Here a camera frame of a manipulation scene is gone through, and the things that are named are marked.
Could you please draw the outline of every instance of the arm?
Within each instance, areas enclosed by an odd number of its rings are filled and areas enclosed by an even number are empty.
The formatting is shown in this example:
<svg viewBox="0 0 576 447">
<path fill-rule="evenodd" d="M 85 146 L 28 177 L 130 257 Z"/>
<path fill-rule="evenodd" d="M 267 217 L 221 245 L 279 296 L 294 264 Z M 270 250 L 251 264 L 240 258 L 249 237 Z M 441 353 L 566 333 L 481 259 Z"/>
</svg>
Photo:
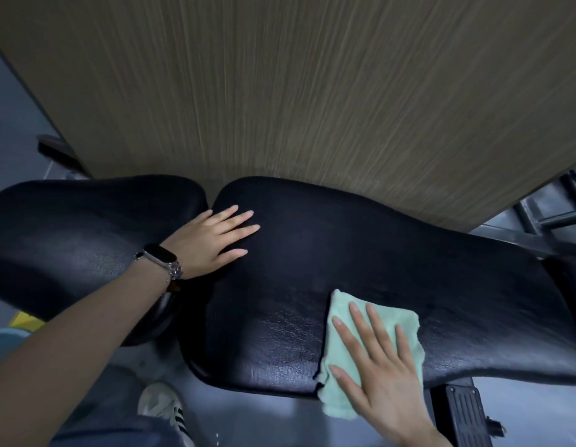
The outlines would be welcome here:
<svg viewBox="0 0 576 447">
<path fill-rule="evenodd" d="M 366 351 L 339 318 L 332 322 L 356 363 L 362 387 L 342 368 L 329 369 L 354 410 L 400 447 L 451 447 L 429 417 L 402 328 L 396 326 L 396 351 L 373 305 L 366 305 L 372 328 L 354 303 L 350 313 Z"/>
<path fill-rule="evenodd" d="M 247 253 L 234 249 L 219 254 L 259 229 L 234 229 L 253 215 L 250 211 L 230 217 L 237 210 L 235 205 L 215 216 L 208 210 L 162 243 L 178 257 L 184 279 L 210 273 Z M 169 282 L 166 270 L 139 259 L 0 363 L 0 446 L 48 444 Z"/>
</svg>

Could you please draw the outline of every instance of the mint green cloth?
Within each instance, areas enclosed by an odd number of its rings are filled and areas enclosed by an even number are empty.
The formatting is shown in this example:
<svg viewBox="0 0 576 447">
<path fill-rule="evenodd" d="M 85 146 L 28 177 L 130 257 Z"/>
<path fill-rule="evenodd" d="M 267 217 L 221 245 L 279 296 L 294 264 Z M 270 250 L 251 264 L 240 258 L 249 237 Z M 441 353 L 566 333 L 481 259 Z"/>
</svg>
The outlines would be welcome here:
<svg viewBox="0 0 576 447">
<path fill-rule="evenodd" d="M 336 379 L 333 377 L 329 371 L 329 365 L 336 365 L 343 368 L 348 375 L 358 384 L 361 383 L 360 375 L 354 361 L 352 360 L 350 353 L 346 349 L 346 346 L 342 342 L 339 334 L 337 333 L 331 318 L 336 315 L 340 320 L 344 322 L 346 326 L 350 329 L 351 333 L 360 341 L 360 336 L 354 326 L 352 321 L 350 310 L 348 309 L 348 304 L 350 301 L 354 301 L 362 314 L 364 315 L 366 322 L 368 316 L 366 315 L 366 301 L 354 298 L 348 293 L 343 293 L 339 290 L 334 290 L 331 294 L 331 305 L 329 306 L 329 315 L 327 316 L 327 333 L 325 335 L 325 354 L 321 360 L 321 371 L 317 375 L 316 381 L 323 384 L 323 387 L 317 392 L 317 396 L 323 403 L 323 412 L 330 417 L 339 417 L 343 419 L 354 419 L 358 415 L 352 409 L 346 394 L 340 389 L 337 384 Z M 420 323 L 418 322 L 418 315 L 408 309 L 398 309 L 398 308 L 388 308 L 385 306 L 378 306 L 373 304 L 377 313 L 380 315 L 383 324 L 392 338 L 393 344 L 396 345 L 396 325 L 401 325 L 403 332 L 408 336 L 408 342 L 410 344 L 410 350 L 412 352 L 412 357 L 414 358 L 414 365 L 418 372 L 418 381 L 420 381 L 421 386 L 423 385 L 423 362 L 424 362 L 424 349 L 418 341 L 418 328 Z"/>
</svg>

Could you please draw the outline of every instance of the hand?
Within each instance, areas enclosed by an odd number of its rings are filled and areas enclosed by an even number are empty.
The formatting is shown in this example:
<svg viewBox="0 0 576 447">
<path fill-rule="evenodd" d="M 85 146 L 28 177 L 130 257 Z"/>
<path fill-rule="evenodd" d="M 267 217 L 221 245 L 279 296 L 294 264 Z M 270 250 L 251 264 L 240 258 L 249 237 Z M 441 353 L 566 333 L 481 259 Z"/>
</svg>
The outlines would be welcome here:
<svg viewBox="0 0 576 447">
<path fill-rule="evenodd" d="M 356 304 L 350 303 L 349 307 L 368 354 L 339 318 L 334 317 L 332 322 L 356 363 L 362 387 L 342 368 L 330 365 L 329 369 L 354 410 L 381 436 L 399 446 L 450 446 L 429 417 L 402 327 L 396 326 L 396 351 L 373 305 L 366 305 L 373 329 Z"/>
<path fill-rule="evenodd" d="M 253 211 L 250 210 L 231 217 L 237 210 L 238 206 L 233 205 L 214 216 L 211 216 L 212 210 L 204 211 L 161 243 L 162 247 L 178 257 L 182 267 L 182 279 L 211 273 L 248 252 L 246 249 L 233 249 L 224 254 L 219 253 L 226 246 L 257 232 L 260 228 L 255 224 L 235 229 L 253 216 Z"/>
</svg>

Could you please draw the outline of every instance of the white sneaker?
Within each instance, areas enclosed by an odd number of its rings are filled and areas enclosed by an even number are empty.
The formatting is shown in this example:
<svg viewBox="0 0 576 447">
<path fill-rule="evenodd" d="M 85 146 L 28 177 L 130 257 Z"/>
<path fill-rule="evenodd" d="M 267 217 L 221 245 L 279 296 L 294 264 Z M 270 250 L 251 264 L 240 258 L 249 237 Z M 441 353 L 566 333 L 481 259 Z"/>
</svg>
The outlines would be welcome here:
<svg viewBox="0 0 576 447">
<path fill-rule="evenodd" d="M 195 447 L 184 426 L 180 396 L 169 384 L 157 382 L 147 386 L 139 398 L 137 413 L 169 421 L 178 432 L 185 447 Z"/>
</svg>

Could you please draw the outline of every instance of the black leather seat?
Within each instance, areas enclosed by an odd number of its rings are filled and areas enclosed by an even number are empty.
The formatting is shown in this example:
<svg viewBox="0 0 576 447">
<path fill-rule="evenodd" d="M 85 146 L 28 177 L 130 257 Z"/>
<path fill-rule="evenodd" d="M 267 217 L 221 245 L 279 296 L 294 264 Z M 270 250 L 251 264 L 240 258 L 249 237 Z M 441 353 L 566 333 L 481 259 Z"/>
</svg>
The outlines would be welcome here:
<svg viewBox="0 0 576 447">
<path fill-rule="evenodd" d="M 189 179 L 150 175 L 25 182 L 0 192 L 0 299 L 50 320 L 207 209 Z M 156 337 L 179 301 L 162 297 L 125 341 Z"/>
<path fill-rule="evenodd" d="M 576 257 L 548 257 L 543 264 L 565 296 L 576 322 Z"/>
<path fill-rule="evenodd" d="M 274 178 L 225 186 L 254 210 L 247 256 L 194 279 L 179 341 L 214 386 L 312 396 L 329 295 L 414 310 L 425 386 L 467 376 L 576 384 L 576 327 L 536 257 L 427 225 L 367 198 Z"/>
</svg>

